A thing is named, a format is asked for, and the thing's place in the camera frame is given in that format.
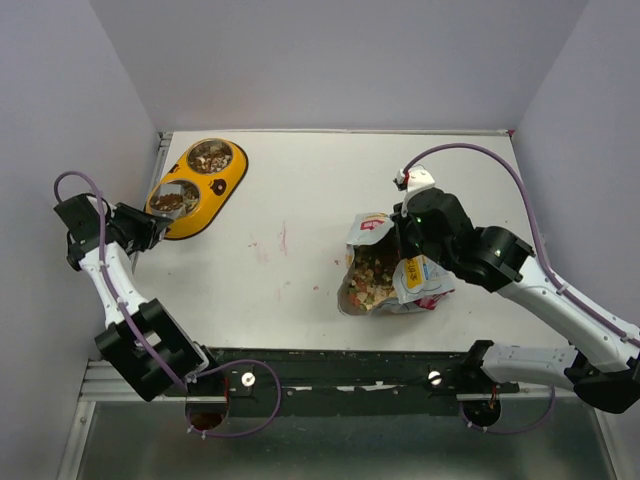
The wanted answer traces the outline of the pet food bag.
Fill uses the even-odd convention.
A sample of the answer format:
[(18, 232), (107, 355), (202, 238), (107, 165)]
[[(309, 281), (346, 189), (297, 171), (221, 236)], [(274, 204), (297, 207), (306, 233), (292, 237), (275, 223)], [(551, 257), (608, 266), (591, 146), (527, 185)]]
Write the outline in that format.
[(350, 316), (433, 310), (455, 291), (449, 273), (423, 255), (400, 259), (395, 227), (381, 212), (355, 216), (346, 238), (347, 272), (338, 309)]

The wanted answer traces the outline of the metal food scoop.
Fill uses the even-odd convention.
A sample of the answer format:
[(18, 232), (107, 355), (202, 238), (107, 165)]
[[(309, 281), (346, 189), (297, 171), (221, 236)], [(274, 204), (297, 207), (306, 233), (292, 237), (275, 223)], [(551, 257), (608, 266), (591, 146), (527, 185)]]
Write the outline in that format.
[(150, 194), (144, 211), (175, 221), (187, 213), (185, 186), (181, 181), (159, 184)]

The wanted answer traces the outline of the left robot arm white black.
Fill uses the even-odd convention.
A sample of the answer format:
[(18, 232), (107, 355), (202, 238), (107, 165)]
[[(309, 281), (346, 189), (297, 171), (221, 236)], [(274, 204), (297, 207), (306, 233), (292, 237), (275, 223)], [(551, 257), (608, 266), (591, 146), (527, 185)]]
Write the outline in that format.
[(90, 193), (64, 200), (54, 211), (67, 227), (69, 264), (89, 276), (103, 304), (105, 330), (95, 337), (102, 357), (146, 401), (187, 383), (201, 395), (214, 393), (220, 368), (130, 278), (131, 256), (156, 246), (173, 220), (124, 203), (110, 206)]

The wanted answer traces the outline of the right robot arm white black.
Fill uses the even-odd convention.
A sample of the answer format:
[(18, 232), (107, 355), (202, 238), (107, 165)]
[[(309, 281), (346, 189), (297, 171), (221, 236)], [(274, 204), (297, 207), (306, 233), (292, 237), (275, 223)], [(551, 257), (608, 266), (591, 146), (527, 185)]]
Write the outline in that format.
[(406, 195), (391, 219), (402, 257), (425, 255), (457, 279), (523, 307), (568, 342), (534, 348), (477, 341), (459, 370), (467, 389), (546, 385), (613, 414), (638, 401), (638, 326), (561, 282), (527, 242), (503, 227), (474, 226), (457, 197), (438, 188)]

